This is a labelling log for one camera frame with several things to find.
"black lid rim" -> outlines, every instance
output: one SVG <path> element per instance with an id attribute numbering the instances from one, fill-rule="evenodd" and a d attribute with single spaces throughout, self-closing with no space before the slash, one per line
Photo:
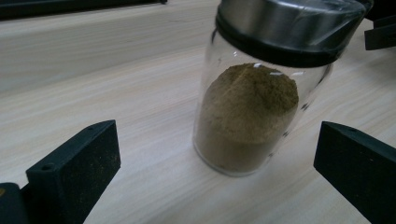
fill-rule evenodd
<path id="1" fill-rule="evenodd" d="M 225 40 L 246 54 L 268 63 L 287 67 L 310 68 L 324 66 L 335 62 L 342 53 L 341 49 L 326 52 L 309 52 L 274 47 L 237 31 L 221 17 L 220 13 L 216 17 L 216 28 Z"/>

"glass jar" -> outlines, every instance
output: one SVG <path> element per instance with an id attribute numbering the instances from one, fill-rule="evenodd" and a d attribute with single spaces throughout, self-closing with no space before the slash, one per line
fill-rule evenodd
<path id="1" fill-rule="evenodd" d="M 215 170 L 250 175 L 268 161 L 315 99 L 366 11 L 354 0 L 319 2 L 221 2 L 193 133 L 196 151 Z"/>

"green-brown powder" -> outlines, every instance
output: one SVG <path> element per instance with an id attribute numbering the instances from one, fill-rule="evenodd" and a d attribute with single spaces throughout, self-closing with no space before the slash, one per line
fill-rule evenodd
<path id="1" fill-rule="evenodd" d="M 210 164 L 231 173 L 256 170 L 289 126 L 299 98 L 294 80 L 254 63 L 225 70 L 208 88 L 196 145 Z"/>

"wooden tabletop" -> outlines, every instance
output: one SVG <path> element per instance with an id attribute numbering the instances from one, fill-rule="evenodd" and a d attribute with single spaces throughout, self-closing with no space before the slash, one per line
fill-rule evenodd
<path id="1" fill-rule="evenodd" d="M 121 168 L 86 223 L 368 223 L 313 167 L 323 120 L 396 147 L 396 48 L 363 21 L 270 162 L 234 178 L 191 142 L 219 0 L 0 22 L 0 182 L 86 126 L 117 121 Z"/>

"transparent glass container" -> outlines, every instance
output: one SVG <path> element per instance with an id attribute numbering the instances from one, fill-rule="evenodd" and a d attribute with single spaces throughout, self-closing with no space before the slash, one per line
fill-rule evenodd
<path id="1" fill-rule="evenodd" d="M 267 63 L 215 31 L 206 48 L 196 111 L 196 151 L 226 175 L 254 173 L 288 136 L 331 71 L 331 63 L 310 68 Z"/>

